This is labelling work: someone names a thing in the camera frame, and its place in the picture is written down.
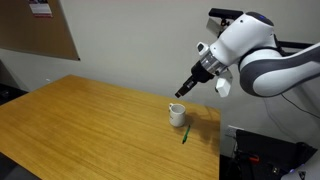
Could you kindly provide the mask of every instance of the white robotic arm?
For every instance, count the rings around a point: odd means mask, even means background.
[[[254,96],[275,96],[320,75],[320,43],[283,57],[273,23],[254,12],[237,18],[210,46],[199,43],[197,48],[200,60],[192,67],[191,77],[175,94],[177,97],[214,76],[221,77],[217,84],[220,95],[228,95],[230,75],[225,75],[229,73],[226,69],[239,62],[240,85]]]

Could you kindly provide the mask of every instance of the pen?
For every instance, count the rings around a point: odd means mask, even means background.
[[[189,134],[189,131],[190,131],[190,127],[191,127],[191,126],[189,125],[186,133],[185,133],[184,136],[183,136],[182,144],[184,144],[184,143],[187,141],[188,134]]]

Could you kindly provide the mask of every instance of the wall outlet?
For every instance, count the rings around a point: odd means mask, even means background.
[[[236,132],[237,132],[238,129],[244,130],[244,129],[239,128],[239,127],[235,127],[235,126],[230,126],[230,125],[228,125],[228,128],[227,128],[227,130],[226,130],[225,135],[226,135],[226,136],[229,136],[229,137],[232,137],[232,138],[236,138],[236,137],[237,137]]]

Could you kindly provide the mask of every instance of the white wall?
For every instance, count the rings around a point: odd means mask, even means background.
[[[280,40],[320,41],[320,1],[315,0],[61,0],[61,3],[81,61],[0,50],[2,83],[32,91],[47,84],[47,79],[54,81],[75,74],[174,97],[198,60],[196,44],[216,39],[206,27],[212,7],[260,12],[274,22]],[[233,141],[223,135],[228,124],[320,147],[320,120],[296,110],[280,97],[264,101],[245,94],[238,83],[237,68],[231,69],[235,79],[229,97],[221,99],[214,92],[214,81],[197,85],[183,97],[221,110],[222,154],[231,153]],[[286,95],[320,114],[319,82],[320,79],[312,80]]]

